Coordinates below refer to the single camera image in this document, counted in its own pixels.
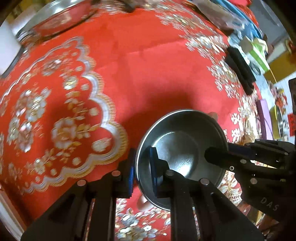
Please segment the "stainless steel bowl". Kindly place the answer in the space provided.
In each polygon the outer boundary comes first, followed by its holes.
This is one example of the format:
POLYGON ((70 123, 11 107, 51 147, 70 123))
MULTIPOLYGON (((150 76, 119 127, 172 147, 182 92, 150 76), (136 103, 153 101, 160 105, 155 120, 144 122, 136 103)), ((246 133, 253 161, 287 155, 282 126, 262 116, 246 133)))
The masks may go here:
POLYGON ((209 147, 227 149, 222 128, 206 113, 181 109, 160 118, 143 136, 135 156, 135 177, 142 195, 152 205, 169 211, 167 198, 156 198, 152 189, 149 147, 155 147, 159 159, 185 178, 198 181, 209 179, 218 187, 225 170, 208 163, 204 154, 209 147))

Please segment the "white electric kettle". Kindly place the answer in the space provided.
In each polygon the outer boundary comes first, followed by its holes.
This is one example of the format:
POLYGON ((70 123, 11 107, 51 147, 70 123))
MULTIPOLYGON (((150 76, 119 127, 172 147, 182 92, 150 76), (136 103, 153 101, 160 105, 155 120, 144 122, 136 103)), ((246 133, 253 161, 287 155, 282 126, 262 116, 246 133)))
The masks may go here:
POLYGON ((0 38, 1 78, 6 78, 10 74, 23 52, 24 48, 13 35, 10 25, 7 21, 4 21, 1 25, 0 38))

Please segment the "green white carton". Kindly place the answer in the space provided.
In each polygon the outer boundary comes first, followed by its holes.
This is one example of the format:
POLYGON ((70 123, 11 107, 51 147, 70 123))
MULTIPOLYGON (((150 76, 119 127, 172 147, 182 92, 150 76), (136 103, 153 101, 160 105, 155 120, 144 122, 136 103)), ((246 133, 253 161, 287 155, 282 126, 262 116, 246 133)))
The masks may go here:
POLYGON ((251 40, 245 36, 239 45, 250 63, 260 71, 261 75, 264 75, 270 70, 265 56, 268 50, 266 41, 259 38, 251 40))

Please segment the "red floral tablecloth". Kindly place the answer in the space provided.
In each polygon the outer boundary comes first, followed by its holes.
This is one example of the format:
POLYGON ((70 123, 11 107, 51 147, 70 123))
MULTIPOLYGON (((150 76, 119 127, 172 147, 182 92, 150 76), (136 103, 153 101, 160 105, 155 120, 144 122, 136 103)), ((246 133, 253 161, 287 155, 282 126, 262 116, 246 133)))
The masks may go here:
POLYGON ((113 171, 167 113, 214 114, 231 143, 258 137, 260 92, 246 95, 212 23, 181 1, 95 9, 32 44, 1 81, 1 222, 13 240, 78 180, 113 171))

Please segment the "purple box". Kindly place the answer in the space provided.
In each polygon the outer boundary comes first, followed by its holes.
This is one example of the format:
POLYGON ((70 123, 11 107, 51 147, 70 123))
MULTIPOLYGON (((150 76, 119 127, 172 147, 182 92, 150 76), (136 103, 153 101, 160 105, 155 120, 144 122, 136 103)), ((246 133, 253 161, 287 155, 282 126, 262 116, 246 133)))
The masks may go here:
POLYGON ((267 101, 265 99, 257 100, 256 107, 261 125, 261 138, 264 140, 273 140, 273 127, 267 101))

